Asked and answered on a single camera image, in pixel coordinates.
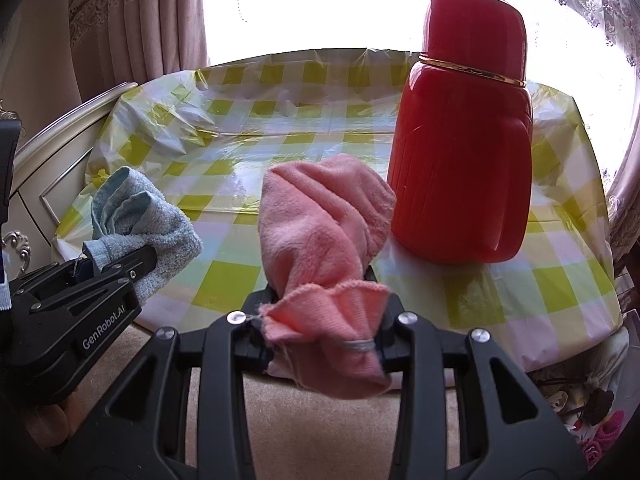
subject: light blue towel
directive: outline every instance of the light blue towel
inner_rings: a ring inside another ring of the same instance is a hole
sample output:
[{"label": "light blue towel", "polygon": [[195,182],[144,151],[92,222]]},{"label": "light blue towel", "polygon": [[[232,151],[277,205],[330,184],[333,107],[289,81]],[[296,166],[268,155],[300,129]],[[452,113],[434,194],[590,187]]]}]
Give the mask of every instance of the light blue towel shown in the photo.
[{"label": "light blue towel", "polygon": [[155,270],[135,285],[141,304],[202,251],[202,240],[187,216],[166,202],[146,176],[126,166],[96,192],[91,220],[94,239],[84,248],[99,269],[144,245],[156,250]]}]

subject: triangular cutout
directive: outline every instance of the triangular cutout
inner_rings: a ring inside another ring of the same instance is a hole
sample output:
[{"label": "triangular cutout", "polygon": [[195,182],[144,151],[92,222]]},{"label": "triangular cutout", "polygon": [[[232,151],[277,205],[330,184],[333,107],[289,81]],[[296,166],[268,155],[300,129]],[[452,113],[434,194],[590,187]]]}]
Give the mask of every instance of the triangular cutout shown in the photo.
[{"label": "triangular cutout", "polygon": [[156,370],[156,358],[148,358],[114,400],[111,416],[140,422],[145,417],[146,403]]},{"label": "triangular cutout", "polygon": [[502,420],[506,424],[515,424],[523,420],[531,420],[538,416],[536,405],[518,384],[518,381],[504,367],[504,364],[496,358],[491,359],[491,372],[494,375],[494,383],[498,391],[500,412]]}]

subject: cream furniture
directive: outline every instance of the cream furniture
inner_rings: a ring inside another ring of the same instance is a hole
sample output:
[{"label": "cream furniture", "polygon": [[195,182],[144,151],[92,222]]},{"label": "cream furniture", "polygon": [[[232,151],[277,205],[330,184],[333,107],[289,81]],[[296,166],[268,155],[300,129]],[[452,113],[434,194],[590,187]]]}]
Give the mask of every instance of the cream furniture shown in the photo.
[{"label": "cream furniture", "polygon": [[2,226],[10,280],[59,258],[50,241],[84,188],[84,168],[95,139],[119,97],[135,86],[123,83],[85,102],[17,151],[9,219]]}]

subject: pink curtain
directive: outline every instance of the pink curtain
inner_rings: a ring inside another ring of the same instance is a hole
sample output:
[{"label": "pink curtain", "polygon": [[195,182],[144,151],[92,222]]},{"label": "pink curtain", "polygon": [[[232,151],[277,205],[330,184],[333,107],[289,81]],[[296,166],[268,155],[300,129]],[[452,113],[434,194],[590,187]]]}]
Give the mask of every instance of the pink curtain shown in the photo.
[{"label": "pink curtain", "polygon": [[202,0],[69,0],[69,29],[83,101],[207,65]]}]

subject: beige wall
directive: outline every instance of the beige wall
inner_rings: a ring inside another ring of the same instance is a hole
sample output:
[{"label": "beige wall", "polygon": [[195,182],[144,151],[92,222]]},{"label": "beige wall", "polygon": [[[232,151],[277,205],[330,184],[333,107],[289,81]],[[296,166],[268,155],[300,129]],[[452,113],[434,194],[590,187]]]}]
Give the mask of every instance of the beige wall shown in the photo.
[{"label": "beige wall", "polygon": [[69,47],[68,0],[23,0],[18,12],[0,99],[5,110],[18,112],[29,138],[81,101]]}]

